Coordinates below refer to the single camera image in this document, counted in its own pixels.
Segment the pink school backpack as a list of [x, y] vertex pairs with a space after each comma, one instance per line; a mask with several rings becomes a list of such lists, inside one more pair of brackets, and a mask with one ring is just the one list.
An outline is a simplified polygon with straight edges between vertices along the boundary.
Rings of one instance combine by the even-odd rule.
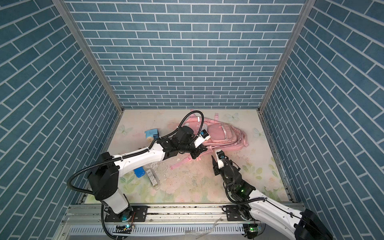
[[196, 134], [201, 124], [203, 124], [202, 129], [206, 130], [211, 138], [203, 143], [207, 151], [200, 154], [196, 158], [197, 161], [217, 150], [235, 152], [249, 145], [247, 134], [229, 123], [220, 122], [217, 113], [214, 119], [205, 118], [204, 120], [195, 113], [191, 114], [185, 120], [182, 120], [180, 126], [187, 126]]

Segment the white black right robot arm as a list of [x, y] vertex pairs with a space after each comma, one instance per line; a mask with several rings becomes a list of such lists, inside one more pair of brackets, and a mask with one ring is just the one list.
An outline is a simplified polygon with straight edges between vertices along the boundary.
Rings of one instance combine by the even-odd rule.
[[224, 152], [212, 156], [213, 170], [221, 176], [228, 200], [240, 206], [245, 219], [254, 219], [272, 227], [290, 240], [332, 240], [334, 237], [311, 210], [296, 210], [283, 205], [246, 182], [240, 168]]

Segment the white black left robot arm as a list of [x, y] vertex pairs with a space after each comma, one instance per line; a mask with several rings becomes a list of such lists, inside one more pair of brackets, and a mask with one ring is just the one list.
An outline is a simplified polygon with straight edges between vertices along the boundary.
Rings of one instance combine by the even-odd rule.
[[206, 130], [194, 134], [191, 128], [183, 126], [171, 137], [154, 140], [148, 148], [115, 156], [108, 152], [103, 153], [97, 160], [99, 166], [87, 171], [92, 194], [109, 209], [109, 214], [116, 217], [118, 222], [128, 222], [133, 218], [133, 208], [118, 188], [120, 177], [147, 164], [172, 158], [179, 153], [189, 153], [196, 159], [208, 150], [203, 143], [210, 138]]

